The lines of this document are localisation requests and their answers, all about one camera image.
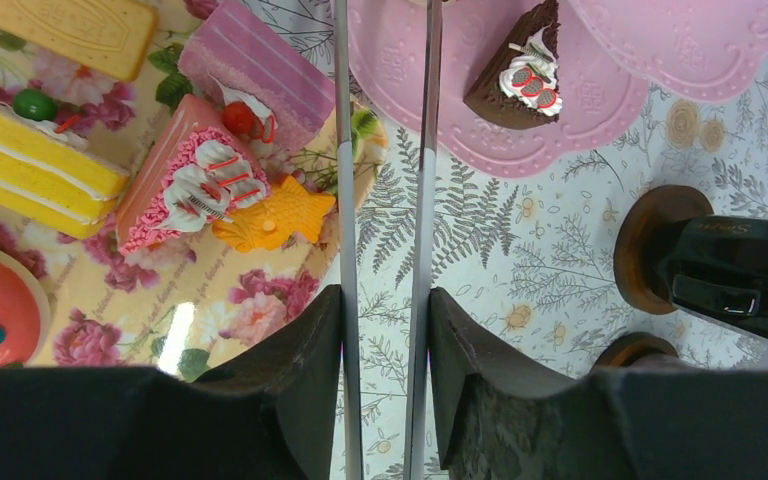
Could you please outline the chocolate cake piece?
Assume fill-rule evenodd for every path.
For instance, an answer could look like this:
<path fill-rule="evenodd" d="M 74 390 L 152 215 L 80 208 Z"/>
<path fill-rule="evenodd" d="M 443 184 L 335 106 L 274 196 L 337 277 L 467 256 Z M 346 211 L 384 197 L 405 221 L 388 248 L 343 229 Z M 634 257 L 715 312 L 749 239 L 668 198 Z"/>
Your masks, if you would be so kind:
<path fill-rule="evenodd" d="M 556 1 L 543 1 L 519 17 L 463 97 L 478 117 L 511 130 L 558 120 L 558 10 Z"/>

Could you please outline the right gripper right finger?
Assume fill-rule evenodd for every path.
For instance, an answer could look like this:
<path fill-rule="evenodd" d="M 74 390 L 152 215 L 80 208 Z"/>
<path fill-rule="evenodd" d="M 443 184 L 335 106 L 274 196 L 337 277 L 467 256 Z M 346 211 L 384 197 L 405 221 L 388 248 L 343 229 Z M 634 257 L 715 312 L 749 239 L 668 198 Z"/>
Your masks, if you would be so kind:
<path fill-rule="evenodd" d="M 442 288 L 429 298 L 438 453 L 452 479 L 583 479 L 557 408 L 575 380 L 512 347 Z"/>

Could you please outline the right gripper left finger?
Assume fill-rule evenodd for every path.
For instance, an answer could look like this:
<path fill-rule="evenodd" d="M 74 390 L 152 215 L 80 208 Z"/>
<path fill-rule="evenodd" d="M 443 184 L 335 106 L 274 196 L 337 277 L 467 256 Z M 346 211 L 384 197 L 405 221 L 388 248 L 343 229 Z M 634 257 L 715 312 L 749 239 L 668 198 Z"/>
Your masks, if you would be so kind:
<path fill-rule="evenodd" d="M 199 376 L 219 397 L 208 479 L 326 479 L 340 375 L 342 291 L 323 289 L 293 321 Z"/>

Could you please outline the brown wooden saucer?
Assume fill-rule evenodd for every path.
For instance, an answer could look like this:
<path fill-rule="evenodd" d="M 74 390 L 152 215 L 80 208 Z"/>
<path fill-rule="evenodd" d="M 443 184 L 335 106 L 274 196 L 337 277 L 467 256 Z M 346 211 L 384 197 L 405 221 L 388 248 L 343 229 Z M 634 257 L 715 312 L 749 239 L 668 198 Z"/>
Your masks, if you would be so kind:
<path fill-rule="evenodd" d="M 663 185 L 643 194 L 626 215 L 616 238 L 613 271 L 617 289 L 632 307 L 654 315 L 675 311 L 668 283 L 656 265 L 674 249 L 687 221 L 711 215 L 713 208 L 699 190 Z"/>
<path fill-rule="evenodd" d="M 678 358 L 675 347 L 667 340 L 646 332 L 632 332 L 614 340 L 597 358 L 599 367 L 626 368 L 652 356 Z"/>

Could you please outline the floral dessert tray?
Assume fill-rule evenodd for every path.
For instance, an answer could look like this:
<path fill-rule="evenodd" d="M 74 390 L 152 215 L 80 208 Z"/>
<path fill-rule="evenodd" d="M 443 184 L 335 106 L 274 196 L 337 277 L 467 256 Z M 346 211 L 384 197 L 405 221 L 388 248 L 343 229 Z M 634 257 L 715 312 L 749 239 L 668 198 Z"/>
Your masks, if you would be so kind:
<path fill-rule="evenodd" d="M 51 309 L 42 350 L 17 366 L 154 364 L 191 381 L 298 317 L 339 247 L 335 106 L 306 146 L 279 147 L 276 120 L 254 97 L 237 93 L 220 103 L 178 68 L 186 41 L 224 1 L 139 2 L 155 7 L 158 23 L 131 82 L 0 30 L 0 102 L 86 138 L 94 155 L 129 173 L 104 226 L 84 239 L 0 206 L 0 249 L 38 279 Z M 118 251 L 118 206 L 187 94 L 219 111 L 271 187 L 290 175 L 336 198 L 317 243 L 296 236 L 279 249 L 241 253 L 214 236 L 215 221 L 128 255 Z M 376 179 L 386 134 L 372 111 L 350 112 L 356 208 Z"/>

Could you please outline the black mug white inside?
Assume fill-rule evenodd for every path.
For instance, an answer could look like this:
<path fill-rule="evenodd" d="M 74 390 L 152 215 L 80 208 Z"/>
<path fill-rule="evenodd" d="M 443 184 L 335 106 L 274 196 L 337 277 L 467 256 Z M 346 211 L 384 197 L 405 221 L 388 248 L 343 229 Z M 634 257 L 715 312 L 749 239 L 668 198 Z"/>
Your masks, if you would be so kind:
<path fill-rule="evenodd" d="M 656 228 L 643 257 L 670 304 L 768 340 L 768 219 L 671 223 Z"/>

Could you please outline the metal tongs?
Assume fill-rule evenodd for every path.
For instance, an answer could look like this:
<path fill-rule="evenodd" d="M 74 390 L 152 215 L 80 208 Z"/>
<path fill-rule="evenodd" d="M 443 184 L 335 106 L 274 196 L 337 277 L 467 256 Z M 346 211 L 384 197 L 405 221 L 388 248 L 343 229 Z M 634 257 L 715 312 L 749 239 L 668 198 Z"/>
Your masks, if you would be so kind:
<path fill-rule="evenodd" d="M 346 476 L 364 476 L 360 419 L 360 349 L 356 254 L 354 159 L 351 138 L 348 6 L 333 5 L 335 34 L 335 97 L 340 224 L 340 287 L 343 317 L 344 426 Z M 410 361 L 406 403 L 403 476 L 424 476 L 426 389 L 428 363 L 428 306 L 432 284 L 434 195 L 437 164 L 438 113 L 442 58 L 442 4 L 427 4 L 424 97 L 421 151 L 418 162 L 418 204 L 410 319 Z"/>

